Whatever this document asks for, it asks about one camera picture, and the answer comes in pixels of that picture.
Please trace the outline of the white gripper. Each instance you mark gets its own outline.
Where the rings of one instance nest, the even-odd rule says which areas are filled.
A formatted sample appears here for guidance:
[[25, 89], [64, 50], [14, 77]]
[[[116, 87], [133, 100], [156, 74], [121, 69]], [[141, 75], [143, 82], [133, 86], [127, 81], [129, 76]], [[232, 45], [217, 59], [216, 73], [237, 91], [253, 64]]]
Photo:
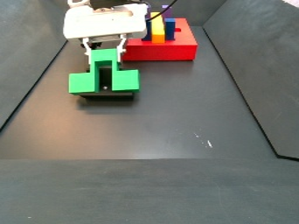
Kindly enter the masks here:
[[85, 3], [69, 3], [64, 16], [63, 35], [65, 39], [83, 39], [81, 44], [91, 63], [89, 38], [120, 35], [116, 46], [117, 61], [127, 52], [127, 37], [141, 39], [147, 34], [145, 26], [147, 5], [129, 3], [93, 10]]

